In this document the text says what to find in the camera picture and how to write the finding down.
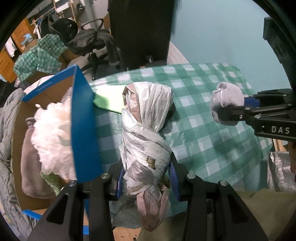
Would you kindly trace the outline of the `person's right hand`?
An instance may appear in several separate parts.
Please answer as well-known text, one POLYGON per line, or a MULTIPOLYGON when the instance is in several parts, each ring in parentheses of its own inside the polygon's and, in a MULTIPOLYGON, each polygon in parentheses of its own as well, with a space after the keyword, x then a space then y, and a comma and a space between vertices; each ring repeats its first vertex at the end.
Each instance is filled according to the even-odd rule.
POLYGON ((288 152, 290 156, 290 170, 296 175, 296 143, 288 142, 288 152))

